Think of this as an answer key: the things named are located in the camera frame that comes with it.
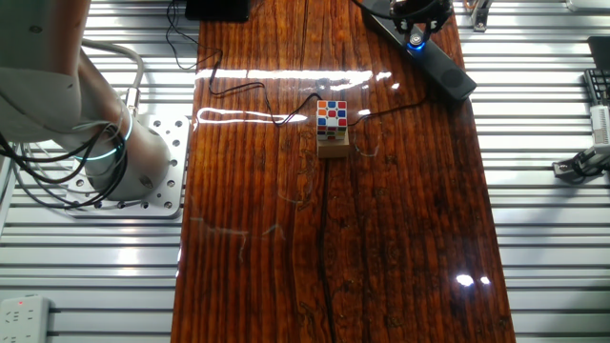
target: rubik's cube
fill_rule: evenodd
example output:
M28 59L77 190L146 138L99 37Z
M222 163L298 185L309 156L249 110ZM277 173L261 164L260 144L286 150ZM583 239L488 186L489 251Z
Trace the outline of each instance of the rubik's cube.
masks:
M345 139L347 131L347 102L317 102L317 139Z

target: blue ring light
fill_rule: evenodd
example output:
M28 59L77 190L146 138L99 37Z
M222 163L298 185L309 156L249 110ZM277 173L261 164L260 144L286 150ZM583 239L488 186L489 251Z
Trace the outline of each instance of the blue ring light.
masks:
M127 134L125 135L125 144L127 144L127 140L130 139L130 135L132 135L132 129L133 129L133 119L132 117L129 115L130 117L130 128L127 130ZM104 153L101 156L96 156L96 157L91 157L88 158L87 161L97 161L97 160L101 160L102 158L106 158L108 156L112 156L114 153L116 152L116 148L112 149L111 151L108 151L106 153ZM83 159L83 157L80 156L75 156L74 158L76 159Z
M409 48L411 50L415 50L415 51L420 51L425 46L426 46L426 43L421 43L421 45L419 45L418 47L414 47L413 45L411 45L411 43L407 43L407 48Z

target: white connector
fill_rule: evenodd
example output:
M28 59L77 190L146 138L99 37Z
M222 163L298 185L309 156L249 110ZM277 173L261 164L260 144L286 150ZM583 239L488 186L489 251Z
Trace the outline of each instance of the white connector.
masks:
M4 300L0 319L1 343L45 343L49 300L39 295Z
M592 106L591 126L593 127L593 148L596 154L610 154L610 115L608 107L603 105Z

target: wooden table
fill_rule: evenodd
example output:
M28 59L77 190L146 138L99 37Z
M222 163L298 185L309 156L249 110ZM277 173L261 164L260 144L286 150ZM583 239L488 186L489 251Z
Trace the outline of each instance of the wooden table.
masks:
M312 92L349 121L415 103L421 74L347 0L254 2L204 23L216 90L264 82L275 112ZM463 66L455 19L433 38ZM200 50L200 58L210 53ZM428 102L350 128L319 160L315 101L281 129L262 89L198 74L172 342L514 342L472 110Z

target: power strip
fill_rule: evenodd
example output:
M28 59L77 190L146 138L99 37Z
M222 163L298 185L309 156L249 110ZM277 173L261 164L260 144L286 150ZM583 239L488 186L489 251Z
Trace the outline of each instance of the power strip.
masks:
M45 343L49 300L39 295L4 300L0 318L0 343Z

